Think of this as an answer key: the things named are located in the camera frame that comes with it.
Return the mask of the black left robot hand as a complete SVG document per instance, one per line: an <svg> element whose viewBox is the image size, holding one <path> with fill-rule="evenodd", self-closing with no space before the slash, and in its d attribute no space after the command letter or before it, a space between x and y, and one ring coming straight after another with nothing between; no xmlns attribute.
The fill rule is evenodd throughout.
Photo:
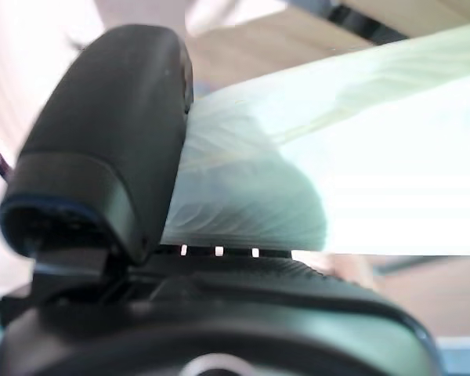
<svg viewBox="0 0 470 376"><path fill-rule="evenodd" d="M318 250L311 182L242 116L193 124L165 27L103 34L70 66L0 203L34 262L0 298L0 375L442 375L379 294L294 260Z"/></svg>

